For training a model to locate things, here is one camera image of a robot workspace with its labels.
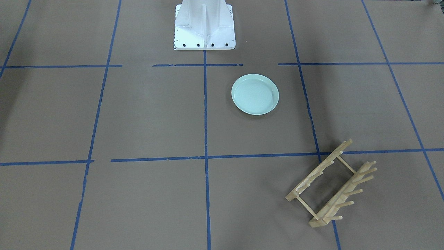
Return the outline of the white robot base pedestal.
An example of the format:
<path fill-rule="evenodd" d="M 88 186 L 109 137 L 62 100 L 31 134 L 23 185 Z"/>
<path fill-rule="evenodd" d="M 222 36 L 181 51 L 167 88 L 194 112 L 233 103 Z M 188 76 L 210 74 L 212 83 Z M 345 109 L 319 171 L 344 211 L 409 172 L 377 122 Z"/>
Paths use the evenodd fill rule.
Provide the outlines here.
<path fill-rule="evenodd" d="M 173 48 L 233 50 L 233 8 L 225 0 L 183 0 L 176 5 Z"/>

